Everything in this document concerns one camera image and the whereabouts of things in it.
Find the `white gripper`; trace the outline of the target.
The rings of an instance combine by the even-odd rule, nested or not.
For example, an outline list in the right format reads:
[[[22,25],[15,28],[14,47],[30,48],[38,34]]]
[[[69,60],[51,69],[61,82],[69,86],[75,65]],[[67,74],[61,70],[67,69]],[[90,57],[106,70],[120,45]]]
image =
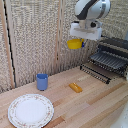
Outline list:
[[[70,28],[70,34],[82,39],[82,47],[85,46],[84,39],[97,41],[101,38],[102,23],[96,20],[87,20],[83,27],[80,22],[73,22]]]

